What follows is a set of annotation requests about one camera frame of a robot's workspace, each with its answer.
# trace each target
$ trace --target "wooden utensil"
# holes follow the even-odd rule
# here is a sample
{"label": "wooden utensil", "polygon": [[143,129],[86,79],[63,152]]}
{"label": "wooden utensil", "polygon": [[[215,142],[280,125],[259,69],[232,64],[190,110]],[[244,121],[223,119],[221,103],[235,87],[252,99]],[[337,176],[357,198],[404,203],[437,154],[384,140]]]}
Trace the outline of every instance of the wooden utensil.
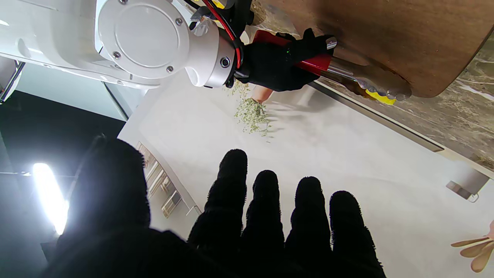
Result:
{"label": "wooden utensil", "polygon": [[494,244],[494,240],[489,240],[483,243],[479,243],[477,245],[465,248],[460,251],[460,255],[465,258],[475,258],[477,255],[482,253],[482,249],[487,247],[488,244]]}
{"label": "wooden utensil", "polygon": [[491,257],[491,253],[494,249],[494,243],[491,242],[488,246],[486,246],[484,249],[482,249],[482,253],[475,259],[473,259],[472,264],[470,264],[470,268],[474,271],[479,273],[486,267],[487,262],[489,261],[489,258]]}
{"label": "wooden utensil", "polygon": [[484,241],[486,239],[489,239],[489,238],[488,237],[483,237],[483,238],[478,238],[478,239],[464,240],[464,241],[459,241],[459,242],[451,243],[451,246],[453,246],[453,247],[462,247],[462,246],[469,245],[469,244],[472,244],[472,243],[475,243],[475,242]]}

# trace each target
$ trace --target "wooden board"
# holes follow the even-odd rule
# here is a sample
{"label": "wooden board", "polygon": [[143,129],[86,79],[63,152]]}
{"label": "wooden board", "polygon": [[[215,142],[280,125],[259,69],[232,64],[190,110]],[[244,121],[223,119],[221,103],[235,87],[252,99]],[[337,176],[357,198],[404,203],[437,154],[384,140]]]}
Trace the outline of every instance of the wooden board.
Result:
{"label": "wooden board", "polygon": [[490,34],[494,0],[260,0],[306,28],[333,34],[404,77],[413,94],[440,94]]}

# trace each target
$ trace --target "bright light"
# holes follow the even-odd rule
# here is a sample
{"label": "bright light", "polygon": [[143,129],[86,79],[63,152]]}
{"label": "bright light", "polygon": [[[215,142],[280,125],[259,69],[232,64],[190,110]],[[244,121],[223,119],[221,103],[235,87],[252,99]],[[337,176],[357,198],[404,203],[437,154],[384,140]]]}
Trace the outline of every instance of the bright light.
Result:
{"label": "bright light", "polygon": [[67,222],[69,203],[64,200],[57,180],[48,165],[36,163],[33,166],[33,176],[44,212],[55,226],[57,234],[62,234]]}

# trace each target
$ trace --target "white robotic arm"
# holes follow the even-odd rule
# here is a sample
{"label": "white robotic arm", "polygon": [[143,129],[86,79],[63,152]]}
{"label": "white robotic arm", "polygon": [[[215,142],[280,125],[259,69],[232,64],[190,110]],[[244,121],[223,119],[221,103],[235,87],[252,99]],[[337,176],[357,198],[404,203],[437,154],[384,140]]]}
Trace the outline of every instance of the white robotic arm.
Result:
{"label": "white robotic arm", "polygon": [[206,20],[193,31],[165,0],[109,0],[99,15],[104,49],[125,71],[160,79],[184,69],[195,86],[220,87],[232,72],[235,51]]}
{"label": "white robotic arm", "polygon": [[166,0],[108,0],[99,15],[101,42],[94,49],[96,0],[3,0],[0,55],[138,89],[185,69],[195,86],[222,86],[235,51],[211,20],[191,32]]}

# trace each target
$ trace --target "marble surface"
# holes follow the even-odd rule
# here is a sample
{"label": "marble surface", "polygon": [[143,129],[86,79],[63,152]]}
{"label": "marble surface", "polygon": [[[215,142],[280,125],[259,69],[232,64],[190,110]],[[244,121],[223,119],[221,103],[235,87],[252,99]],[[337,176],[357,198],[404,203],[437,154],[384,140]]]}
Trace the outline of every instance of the marble surface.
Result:
{"label": "marble surface", "polygon": [[319,81],[494,171],[494,33],[434,98],[412,96],[388,106]]}

